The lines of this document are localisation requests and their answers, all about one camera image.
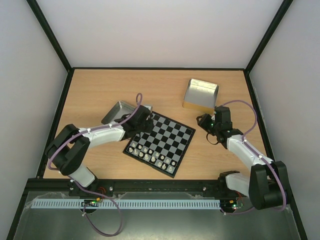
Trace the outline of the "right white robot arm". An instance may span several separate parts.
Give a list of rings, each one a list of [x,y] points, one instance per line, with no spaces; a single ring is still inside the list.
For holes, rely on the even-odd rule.
[[[249,197],[257,210],[275,208],[283,211],[292,199],[286,165],[262,154],[244,133],[234,128],[231,111],[226,106],[218,106],[213,115],[200,115],[196,121],[199,127],[208,135],[215,136],[217,143],[237,156],[250,171],[249,177],[237,171],[224,172],[223,180],[218,183],[218,191],[224,196],[239,192]]]

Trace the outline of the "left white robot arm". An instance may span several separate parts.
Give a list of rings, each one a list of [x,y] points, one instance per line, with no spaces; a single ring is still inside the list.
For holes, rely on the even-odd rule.
[[[150,133],[153,129],[152,111],[150,105],[139,105],[131,114],[108,124],[92,128],[66,125],[44,152],[48,158],[47,167],[87,188],[97,179],[83,163],[88,149]]]

